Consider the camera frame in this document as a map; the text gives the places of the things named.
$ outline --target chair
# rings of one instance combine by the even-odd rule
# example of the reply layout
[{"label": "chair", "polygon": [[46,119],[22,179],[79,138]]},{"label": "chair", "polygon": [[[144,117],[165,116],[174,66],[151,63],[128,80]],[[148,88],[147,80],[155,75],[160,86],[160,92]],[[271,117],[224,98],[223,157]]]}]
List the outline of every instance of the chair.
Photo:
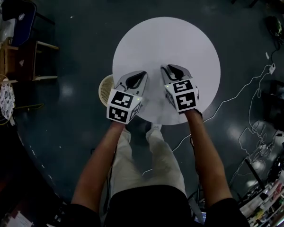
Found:
[{"label": "chair", "polygon": [[57,46],[32,39],[28,39],[19,47],[11,45],[10,37],[0,43],[0,84],[57,78],[57,76],[35,75],[36,54],[41,53],[37,47],[46,46],[58,50]]},{"label": "chair", "polygon": [[2,3],[2,19],[4,21],[16,19],[11,46],[18,47],[30,38],[36,16],[53,25],[55,24],[37,13],[37,6],[31,0],[4,0]]}]

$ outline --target person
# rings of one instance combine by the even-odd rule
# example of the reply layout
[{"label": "person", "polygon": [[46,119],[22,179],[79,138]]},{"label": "person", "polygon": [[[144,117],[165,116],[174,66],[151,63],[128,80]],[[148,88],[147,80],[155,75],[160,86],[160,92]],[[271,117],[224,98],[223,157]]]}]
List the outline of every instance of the person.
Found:
[{"label": "person", "polygon": [[[201,114],[193,109],[185,115],[207,206],[205,226],[248,227],[231,196],[223,163],[206,132]],[[105,226],[194,225],[183,176],[160,129],[160,125],[152,124],[146,133],[153,155],[153,177],[146,181],[134,166],[130,133],[124,124],[112,122],[79,178],[62,226],[100,226],[100,198],[116,145]]]}]

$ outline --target white circle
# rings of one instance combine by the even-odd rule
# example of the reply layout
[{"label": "white circle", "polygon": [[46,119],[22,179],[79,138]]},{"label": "white circle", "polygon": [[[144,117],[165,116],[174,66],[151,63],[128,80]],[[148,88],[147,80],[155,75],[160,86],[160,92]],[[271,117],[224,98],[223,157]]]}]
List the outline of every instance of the white circle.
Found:
[{"label": "white circle", "polygon": [[199,89],[198,109],[213,101],[220,83],[220,62],[209,38],[196,26],[173,17],[157,17],[133,27],[120,41],[114,55],[114,82],[136,70],[148,73],[139,116],[158,124],[187,122],[165,97],[161,65],[175,64],[189,70]]}]

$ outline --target wire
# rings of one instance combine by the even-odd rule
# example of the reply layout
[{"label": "wire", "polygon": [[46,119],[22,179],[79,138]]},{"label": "wire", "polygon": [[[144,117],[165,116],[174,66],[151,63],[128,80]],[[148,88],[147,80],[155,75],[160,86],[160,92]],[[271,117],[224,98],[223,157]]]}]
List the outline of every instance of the wire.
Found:
[{"label": "wire", "polygon": [[111,167],[110,167],[109,178],[106,177],[107,192],[106,192],[106,199],[105,199],[104,206],[103,206],[104,214],[106,214],[108,212],[108,201],[109,201],[109,198],[110,198],[110,182],[111,182],[111,178],[112,178],[113,166],[114,166],[116,154],[117,154],[117,146],[115,147],[114,157],[113,157],[113,160],[112,160],[112,163],[111,163]]},{"label": "wire", "polygon": [[187,198],[187,200],[189,201],[191,198],[193,198],[193,196],[197,193],[198,190],[194,191],[191,195],[189,195],[189,197]]},{"label": "wire", "polygon": [[279,51],[278,49],[275,49],[273,52],[271,52],[271,54],[270,54],[270,61],[271,61],[271,63],[274,63],[274,60],[273,60],[273,55],[274,55],[274,53],[275,52],[277,52],[277,51]]},{"label": "wire", "polygon": [[200,177],[199,177],[199,182],[198,182],[198,192],[197,192],[197,204],[199,205],[199,201],[200,201],[200,187],[201,187],[201,181],[200,181]]},{"label": "wire", "polygon": [[[265,161],[259,160],[259,159],[262,158],[262,157],[267,157],[267,158],[269,158],[270,153],[272,152],[272,150],[273,150],[273,148],[274,148],[275,137],[276,137],[277,131],[278,131],[278,130],[276,130],[275,133],[273,134],[272,141],[267,145],[267,148],[261,149],[261,148],[260,148],[261,145],[258,145],[258,143],[261,141],[261,140],[259,140],[258,143],[257,143],[256,149],[255,149],[251,154],[249,154],[249,153],[247,152],[248,156],[243,159],[243,161],[240,163],[240,165],[238,166],[238,168],[237,168],[237,170],[235,171],[235,173],[232,175],[232,178],[231,178],[231,181],[230,181],[230,183],[229,183],[229,186],[232,184],[232,182],[233,182],[234,178],[236,177],[236,175],[245,176],[245,175],[251,174],[251,173],[247,173],[247,174],[243,174],[243,175],[242,175],[242,174],[239,174],[239,170],[240,170],[240,168],[242,167],[242,165],[243,165],[245,159],[249,159],[249,161],[250,161],[251,164],[255,163],[256,161],[262,162],[264,166],[263,166],[262,171],[261,171],[260,174],[263,173],[263,171],[264,171],[264,169],[265,169],[265,167],[266,167],[266,163],[265,163]],[[255,154],[255,156],[253,157],[253,159],[251,159],[251,156],[252,156],[256,151],[258,151],[258,150],[260,150],[260,151]]]},{"label": "wire", "polygon": [[[248,84],[245,84],[245,85],[242,87],[242,89],[237,93],[237,95],[236,95],[235,97],[232,97],[231,99],[228,99],[228,100],[225,100],[225,101],[221,102],[221,104],[219,105],[219,107],[218,107],[217,110],[215,111],[214,115],[213,115],[212,117],[206,119],[206,120],[204,121],[204,123],[207,122],[207,121],[209,121],[209,120],[211,120],[211,119],[213,119],[213,118],[216,116],[216,114],[218,113],[219,109],[221,108],[221,106],[222,106],[224,103],[229,102],[229,101],[231,101],[231,100],[233,100],[233,99],[236,99],[236,98],[239,96],[239,94],[243,91],[243,89],[244,89],[245,87],[247,87],[248,85],[250,85],[254,79],[261,78],[261,80],[259,81],[258,88],[257,88],[257,90],[255,91],[255,94],[253,95],[253,97],[252,97],[252,99],[251,99],[251,103],[250,103],[250,107],[249,107],[248,122],[249,122],[249,124],[250,124],[250,110],[251,110],[251,106],[252,106],[252,101],[253,101],[253,99],[254,99],[254,97],[255,97],[256,94],[257,94],[258,98],[261,97],[260,85],[261,85],[261,82],[262,82],[263,78],[264,78],[266,75],[269,74],[269,73],[265,73],[265,74],[264,74],[264,72],[265,72],[266,68],[267,68],[267,67],[270,67],[270,66],[271,66],[271,65],[266,65],[266,66],[264,67],[264,69],[263,69],[261,75],[258,76],[258,77],[253,77],[253,78],[250,80],[250,82],[249,82]],[[256,130],[257,127],[254,128],[251,124],[250,124],[250,126],[251,126],[251,129],[250,129],[250,128],[246,128],[246,129],[243,131],[243,133],[244,133],[246,130],[249,130],[252,134],[255,134],[255,133],[256,133],[256,134],[258,135],[258,137],[259,137],[259,133],[258,133],[258,131]],[[246,149],[244,149],[244,148],[242,147],[242,145],[241,145],[241,143],[240,143],[240,138],[241,138],[241,136],[243,135],[243,133],[240,135],[238,141],[239,141],[239,144],[240,144],[241,149],[244,150],[244,151],[247,153],[248,157],[250,157],[250,154],[247,152]],[[180,147],[180,145],[182,144],[182,142],[183,142],[186,138],[188,138],[188,137],[190,137],[190,136],[191,136],[191,134],[185,136],[185,137],[180,141],[180,143],[172,150],[172,152],[174,152],[176,149],[178,149],[178,148]],[[261,137],[261,142],[264,142],[264,141],[263,141],[264,136],[266,137],[266,134],[264,134],[263,137]],[[143,172],[142,175],[144,175],[144,174],[147,173],[147,172],[150,172],[151,170],[152,170],[152,169],[149,169],[149,170]]]},{"label": "wire", "polygon": [[0,126],[7,124],[10,121],[10,118],[6,120],[4,123],[0,123]]},{"label": "wire", "polygon": [[15,109],[37,107],[37,108],[31,108],[31,109],[35,110],[35,109],[42,108],[43,106],[44,106],[44,104],[33,104],[33,105],[28,105],[28,106],[16,107]]}]

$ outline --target beige pants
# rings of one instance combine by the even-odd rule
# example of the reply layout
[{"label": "beige pants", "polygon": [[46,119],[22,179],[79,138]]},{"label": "beige pants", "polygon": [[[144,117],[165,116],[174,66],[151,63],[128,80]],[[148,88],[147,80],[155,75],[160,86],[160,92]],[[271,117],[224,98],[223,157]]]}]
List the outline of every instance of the beige pants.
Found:
[{"label": "beige pants", "polygon": [[129,145],[130,132],[123,131],[117,146],[111,178],[111,196],[117,192],[150,185],[169,185],[178,188],[185,195],[183,175],[169,145],[157,129],[147,132],[146,139],[152,152],[153,177],[145,180],[137,171]]}]

